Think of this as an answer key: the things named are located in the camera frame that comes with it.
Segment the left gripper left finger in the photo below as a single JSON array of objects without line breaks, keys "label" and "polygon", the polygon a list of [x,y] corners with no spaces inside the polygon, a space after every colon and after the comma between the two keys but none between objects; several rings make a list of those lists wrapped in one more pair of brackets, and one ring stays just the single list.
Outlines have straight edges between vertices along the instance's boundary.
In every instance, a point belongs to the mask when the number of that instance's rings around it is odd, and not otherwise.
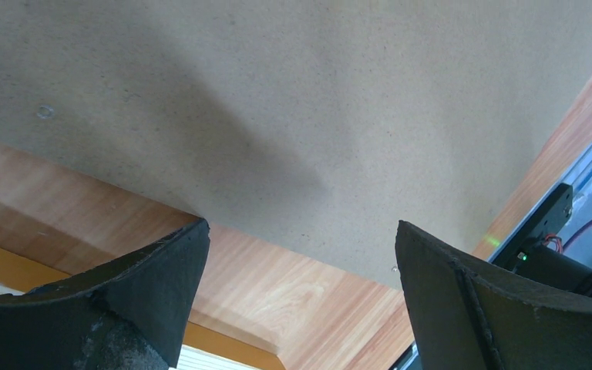
[{"label": "left gripper left finger", "polygon": [[0,294],[0,369],[175,366],[209,231],[199,219],[88,271]]}]

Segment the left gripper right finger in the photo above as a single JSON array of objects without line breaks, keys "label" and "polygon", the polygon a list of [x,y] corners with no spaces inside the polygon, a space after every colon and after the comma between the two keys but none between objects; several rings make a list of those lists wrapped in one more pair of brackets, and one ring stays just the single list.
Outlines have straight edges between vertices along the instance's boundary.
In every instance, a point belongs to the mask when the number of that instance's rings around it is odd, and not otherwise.
[{"label": "left gripper right finger", "polygon": [[400,221],[395,255],[425,369],[592,369],[592,298],[531,281]]}]

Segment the brown backing board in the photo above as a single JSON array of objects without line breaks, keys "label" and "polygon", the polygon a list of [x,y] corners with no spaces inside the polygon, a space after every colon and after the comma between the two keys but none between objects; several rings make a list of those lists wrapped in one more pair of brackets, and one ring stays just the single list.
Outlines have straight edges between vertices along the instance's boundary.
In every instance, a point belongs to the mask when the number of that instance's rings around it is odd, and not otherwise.
[{"label": "brown backing board", "polygon": [[591,74],[592,1],[0,1],[0,143],[393,287]]}]

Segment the wooden picture frame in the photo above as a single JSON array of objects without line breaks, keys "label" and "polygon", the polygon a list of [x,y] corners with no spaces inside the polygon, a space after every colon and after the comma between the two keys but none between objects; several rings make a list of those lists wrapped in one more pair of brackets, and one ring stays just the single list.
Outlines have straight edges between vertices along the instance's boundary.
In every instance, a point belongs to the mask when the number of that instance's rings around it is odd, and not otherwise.
[{"label": "wooden picture frame", "polygon": [[29,359],[50,345],[59,353],[42,364],[52,368],[181,368],[186,348],[278,365],[275,355],[189,320],[194,279],[167,295],[152,289],[172,250],[150,245],[70,276],[0,248],[0,345],[23,340]]}]

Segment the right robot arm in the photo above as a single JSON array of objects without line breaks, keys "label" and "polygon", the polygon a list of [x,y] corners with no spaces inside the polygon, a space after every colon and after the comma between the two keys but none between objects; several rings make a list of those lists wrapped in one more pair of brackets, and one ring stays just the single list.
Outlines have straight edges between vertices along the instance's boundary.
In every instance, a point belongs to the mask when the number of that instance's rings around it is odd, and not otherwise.
[{"label": "right robot arm", "polygon": [[592,298],[592,267],[538,241],[516,255],[513,273],[552,288]]}]

